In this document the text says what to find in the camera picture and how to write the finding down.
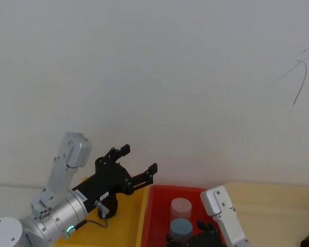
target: white wall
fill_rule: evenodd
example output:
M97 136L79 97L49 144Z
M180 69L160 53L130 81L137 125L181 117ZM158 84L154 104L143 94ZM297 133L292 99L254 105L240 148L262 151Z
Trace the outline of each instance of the white wall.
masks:
M309 1L0 0L0 183L44 185L66 131L156 182L309 184Z

